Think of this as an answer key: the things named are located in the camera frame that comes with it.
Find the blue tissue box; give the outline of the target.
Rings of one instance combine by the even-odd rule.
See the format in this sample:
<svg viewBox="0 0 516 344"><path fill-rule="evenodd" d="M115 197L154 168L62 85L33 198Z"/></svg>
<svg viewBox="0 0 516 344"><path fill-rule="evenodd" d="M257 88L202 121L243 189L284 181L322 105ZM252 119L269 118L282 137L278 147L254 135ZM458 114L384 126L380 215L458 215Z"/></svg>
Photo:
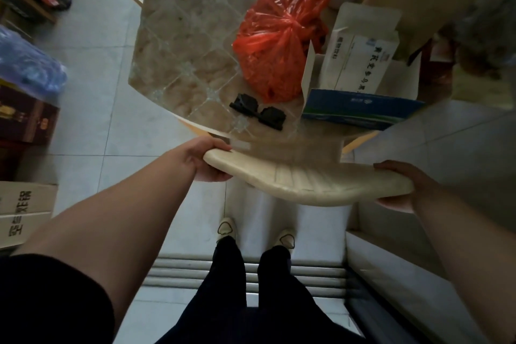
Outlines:
<svg viewBox="0 0 516 344"><path fill-rule="evenodd" d="M405 98L311 89L301 117L384 131L409 119L424 106L422 101Z"/></svg>

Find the marble pattern table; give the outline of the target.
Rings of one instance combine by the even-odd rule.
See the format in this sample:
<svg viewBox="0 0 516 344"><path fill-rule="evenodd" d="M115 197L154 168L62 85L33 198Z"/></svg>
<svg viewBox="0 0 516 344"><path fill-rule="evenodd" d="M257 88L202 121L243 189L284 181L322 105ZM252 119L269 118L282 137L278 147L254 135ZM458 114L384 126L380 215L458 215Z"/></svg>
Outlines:
<svg viewBox="0 0 516 344"><path fill-rule="evenodd" d="M244 142L343 143L348 153L378 132L300 119L302 96L274 103L282 131L229 107L239 93L258 98L242 76L232 43L256 0L135 0L141 6L129 85L191 130Z"/></svg>

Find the beige printed cardboard box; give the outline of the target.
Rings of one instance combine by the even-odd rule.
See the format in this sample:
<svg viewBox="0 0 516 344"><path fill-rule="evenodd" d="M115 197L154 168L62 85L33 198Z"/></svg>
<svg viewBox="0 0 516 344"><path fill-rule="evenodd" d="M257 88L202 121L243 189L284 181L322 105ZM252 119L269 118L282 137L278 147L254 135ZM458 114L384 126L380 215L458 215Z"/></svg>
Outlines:
<svg viewBox="0 0 516 344"><path fill-rule="evenodd" d="M0 181L0 249L23 244L51 219L58 185Z"/></svg>

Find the white open cardboard box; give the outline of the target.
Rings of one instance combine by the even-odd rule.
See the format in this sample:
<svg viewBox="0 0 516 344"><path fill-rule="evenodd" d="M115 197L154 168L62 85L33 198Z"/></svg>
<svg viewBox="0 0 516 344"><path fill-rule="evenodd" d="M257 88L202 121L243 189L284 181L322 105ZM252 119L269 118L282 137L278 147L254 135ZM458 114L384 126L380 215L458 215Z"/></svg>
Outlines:
<svg viewBox="0 0 516 344"><path fill-rule="evenodd" d="M316 90L416 100L420 59L412 66L394 59L401 17L395 8L343 3L325 54L317 54L310 43L301 83L304 105Z"/></svg>

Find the person's black sleeve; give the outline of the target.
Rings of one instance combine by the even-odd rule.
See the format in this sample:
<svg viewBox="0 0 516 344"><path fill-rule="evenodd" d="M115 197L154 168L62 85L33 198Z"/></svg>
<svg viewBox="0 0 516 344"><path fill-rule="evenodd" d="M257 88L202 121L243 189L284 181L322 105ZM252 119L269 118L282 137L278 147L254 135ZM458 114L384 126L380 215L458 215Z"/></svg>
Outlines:
<svg viewBox="0 0 516 344"><path fill-rule="evenodd" d="M55 258L0 258L0 344L112 344L104 288Z"/></svg>

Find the person's left hand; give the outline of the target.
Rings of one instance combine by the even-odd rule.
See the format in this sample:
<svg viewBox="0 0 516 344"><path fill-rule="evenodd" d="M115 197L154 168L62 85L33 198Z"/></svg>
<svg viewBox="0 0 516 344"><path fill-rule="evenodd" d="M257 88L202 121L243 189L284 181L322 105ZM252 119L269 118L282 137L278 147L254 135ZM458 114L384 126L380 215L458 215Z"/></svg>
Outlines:
<svg viewBox="0 0 516 344"><path fill-rule="evenodd" d="M191 139L172 149L174 156L190 169L195 181L226 182L231 179L231 175L214 168L204 160L207 152L200 153L198 151L198 138Z"/></svg>

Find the person's left forearm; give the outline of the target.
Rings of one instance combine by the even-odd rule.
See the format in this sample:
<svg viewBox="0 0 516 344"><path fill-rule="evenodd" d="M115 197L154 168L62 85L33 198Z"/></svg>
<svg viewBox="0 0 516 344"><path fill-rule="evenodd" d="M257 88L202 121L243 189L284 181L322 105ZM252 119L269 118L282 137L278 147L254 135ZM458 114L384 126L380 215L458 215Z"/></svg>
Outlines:
<svg viewBox="0 0 516 344"><path fill-rule="evenodd" d="M180 147L63 211L15 253L52 257L106 292L117 333L196 176Z"/></svg>

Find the person's shoe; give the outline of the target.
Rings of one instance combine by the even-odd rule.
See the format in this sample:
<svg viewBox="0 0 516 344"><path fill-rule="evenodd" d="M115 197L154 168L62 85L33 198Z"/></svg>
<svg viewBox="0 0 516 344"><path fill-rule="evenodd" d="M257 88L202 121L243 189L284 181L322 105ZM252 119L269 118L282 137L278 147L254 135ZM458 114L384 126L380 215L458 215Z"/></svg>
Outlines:
<svg viewBox="0 0 516 344"><path fill-rule="evenodd" d="M285 229L280 232L277 236L274 246L280 246L285 248L290 254L292 254L296 245L296 230Z"/></svg>
<svg viewBox="0 0 516 344"><path fill-rule="evenodd" d="M237 226L235 221L231 217L224 217L217 229L217 241L218 244L225 238L231 238L235 242L237 240Z"/></svg>

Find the person's left shoe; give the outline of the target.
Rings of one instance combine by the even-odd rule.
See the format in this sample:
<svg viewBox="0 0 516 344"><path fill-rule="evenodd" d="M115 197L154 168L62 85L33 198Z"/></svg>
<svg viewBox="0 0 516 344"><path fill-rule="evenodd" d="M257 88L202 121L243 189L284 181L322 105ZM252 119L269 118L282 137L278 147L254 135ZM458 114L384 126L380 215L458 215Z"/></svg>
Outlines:
<svg viewBox="0 0 516 344"><path fill-rule="evenodd" d="M218 244L225 238L231 238L235 242L237 240L237 226L235 221L231 217L224 217L217 229L217 241Z"/></svg>

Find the black folded sunglasses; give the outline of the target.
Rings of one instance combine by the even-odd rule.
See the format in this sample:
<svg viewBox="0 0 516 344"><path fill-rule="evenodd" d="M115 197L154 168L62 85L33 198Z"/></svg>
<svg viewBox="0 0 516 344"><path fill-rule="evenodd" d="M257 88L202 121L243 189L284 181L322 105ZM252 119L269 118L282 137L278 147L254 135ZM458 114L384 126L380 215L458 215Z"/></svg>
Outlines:
<svg viewBox="0 0 516 344"><path fill-rule="evenodd" d="M256 118L259 123L276 131L283 130L286 114L274 106L259 110L257 100L248 94L238 94L236 99L229 104L229 107L245 116Z"/></svg>

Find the red plastic bag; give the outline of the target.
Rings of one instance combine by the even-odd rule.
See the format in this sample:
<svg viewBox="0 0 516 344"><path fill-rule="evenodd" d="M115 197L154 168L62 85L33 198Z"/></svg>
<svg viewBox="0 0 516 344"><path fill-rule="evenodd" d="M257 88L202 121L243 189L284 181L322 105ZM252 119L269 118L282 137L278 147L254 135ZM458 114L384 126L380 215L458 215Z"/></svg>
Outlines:
<svg viewBox="0 0 516 344"><path fill-rule="evenodd" d="M320 53L329 29L321 12L330 0L257 0L239 26L232 48L248 85L264 103L301 95L310 44Z"/></svg>

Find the person's right shoe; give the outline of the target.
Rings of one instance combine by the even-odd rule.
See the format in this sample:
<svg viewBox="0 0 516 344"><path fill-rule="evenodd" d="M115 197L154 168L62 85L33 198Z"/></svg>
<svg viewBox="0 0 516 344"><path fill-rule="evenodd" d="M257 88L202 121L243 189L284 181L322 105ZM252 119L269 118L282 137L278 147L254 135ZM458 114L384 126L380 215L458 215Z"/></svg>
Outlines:
<svg viewBox="0 0 516 344"><path fill-rule="evenodd" d="M277 236L274 246L280 246L285 248L290 254L292 254L296 245L296 230L285 229L280 232Z"/></svg>

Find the dark red gift box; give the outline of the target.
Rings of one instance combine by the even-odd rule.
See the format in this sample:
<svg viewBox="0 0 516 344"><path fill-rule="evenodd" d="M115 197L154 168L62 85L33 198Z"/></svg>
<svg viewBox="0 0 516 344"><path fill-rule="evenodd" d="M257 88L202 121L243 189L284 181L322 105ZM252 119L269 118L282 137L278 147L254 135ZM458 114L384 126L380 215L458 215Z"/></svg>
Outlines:
<svg viewBox="0 0 516 344"><path fill-rule="evenodd" d="M0 139L48 145L59 113L58 107L0 83Z"/></svg>

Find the cream plastic chair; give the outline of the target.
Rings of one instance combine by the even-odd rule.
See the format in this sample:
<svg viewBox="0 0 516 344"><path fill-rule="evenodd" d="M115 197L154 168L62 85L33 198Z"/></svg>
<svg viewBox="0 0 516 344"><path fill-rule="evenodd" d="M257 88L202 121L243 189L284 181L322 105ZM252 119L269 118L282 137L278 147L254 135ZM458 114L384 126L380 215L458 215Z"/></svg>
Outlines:
<svg viewBox="0 0 516 344"><path fill-rule="evenodd" d="M414 190L410 179L366 164L274 162L218 149L207 152L204 160L264 193L300 205L348 206Z"/></svg>

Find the person's right forearm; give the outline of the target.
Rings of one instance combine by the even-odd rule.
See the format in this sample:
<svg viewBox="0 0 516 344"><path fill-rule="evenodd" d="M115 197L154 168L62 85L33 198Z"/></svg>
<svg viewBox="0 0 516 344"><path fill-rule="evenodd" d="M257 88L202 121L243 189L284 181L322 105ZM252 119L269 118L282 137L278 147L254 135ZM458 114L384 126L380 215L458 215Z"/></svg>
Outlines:
<svg viewBox="0 0 516 344"><path fill-rule="evenodd" d="M439 185L412 207L469 313L496 344L516 344L516 234Z"/></svg>

